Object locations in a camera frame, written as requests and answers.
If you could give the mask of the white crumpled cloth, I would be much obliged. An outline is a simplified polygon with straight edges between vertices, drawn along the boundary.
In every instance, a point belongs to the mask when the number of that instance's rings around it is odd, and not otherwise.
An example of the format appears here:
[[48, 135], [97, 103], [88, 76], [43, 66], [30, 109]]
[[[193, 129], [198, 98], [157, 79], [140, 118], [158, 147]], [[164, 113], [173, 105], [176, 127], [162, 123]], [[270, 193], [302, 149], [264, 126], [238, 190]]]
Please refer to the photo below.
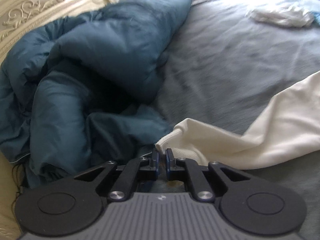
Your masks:
[[304, 28], [312, 25], [312, 12], [297, 5], [263, 5], [250, 10], [247, 16], [260, 23], [285, 28]]

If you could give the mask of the cream carved headboard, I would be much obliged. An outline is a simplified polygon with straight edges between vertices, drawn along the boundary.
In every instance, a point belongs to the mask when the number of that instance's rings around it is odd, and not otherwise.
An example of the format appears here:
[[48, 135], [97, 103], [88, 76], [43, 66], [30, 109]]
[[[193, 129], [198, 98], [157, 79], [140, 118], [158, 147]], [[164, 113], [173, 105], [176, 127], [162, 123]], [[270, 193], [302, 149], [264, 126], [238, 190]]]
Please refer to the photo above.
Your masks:
[[[67, 15], [95, 10], [117, 0], [1, 0], [1, 59], [27, 32]], [[18, 168], [1, 156], [1, 239], [17, 239], [20, 228], [12, 214]]]

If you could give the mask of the grey bed blanket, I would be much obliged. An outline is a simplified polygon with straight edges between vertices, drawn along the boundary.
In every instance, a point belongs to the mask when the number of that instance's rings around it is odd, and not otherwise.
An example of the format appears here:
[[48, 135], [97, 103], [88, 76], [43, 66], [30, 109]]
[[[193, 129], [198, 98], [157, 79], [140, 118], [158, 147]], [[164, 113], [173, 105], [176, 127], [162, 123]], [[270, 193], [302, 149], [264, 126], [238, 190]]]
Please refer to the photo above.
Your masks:
[[[319, 12], [319, 0], [196, 1], [171, 42], [156, 108], [174, 126], [186, 118], [243, 135], [273, 96], [319, 72], [319, 27], [281, 28], [247, 13], [263, 5]], [[300, 230], [319, 239], [319, 150], [247, 170], [298, 192], [308, 206]]]

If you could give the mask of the teal blue duvet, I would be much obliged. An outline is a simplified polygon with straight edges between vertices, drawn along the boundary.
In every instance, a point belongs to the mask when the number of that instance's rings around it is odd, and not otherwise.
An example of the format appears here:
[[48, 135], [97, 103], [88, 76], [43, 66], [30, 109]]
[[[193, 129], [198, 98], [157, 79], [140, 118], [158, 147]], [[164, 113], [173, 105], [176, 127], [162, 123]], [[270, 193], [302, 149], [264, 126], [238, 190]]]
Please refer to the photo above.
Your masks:
[[153, 108], [193, 0], [127, 0], [25, 34], [1, 65], [1, 152], [35, 188], [171, 132]]

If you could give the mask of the cream white garment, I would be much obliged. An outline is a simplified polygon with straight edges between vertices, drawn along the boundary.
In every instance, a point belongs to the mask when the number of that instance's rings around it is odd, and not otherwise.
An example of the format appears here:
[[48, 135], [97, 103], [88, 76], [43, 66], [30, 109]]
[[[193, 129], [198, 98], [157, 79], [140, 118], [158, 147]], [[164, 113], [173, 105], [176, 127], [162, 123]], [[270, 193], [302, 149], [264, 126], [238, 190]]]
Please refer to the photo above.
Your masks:
[[319, 72], [279, 92], [243, 135], [186, 118], [156, 143], [164, 154], [200, 165], [217, 161], [240, 170], [284, 163], [319, 150]]

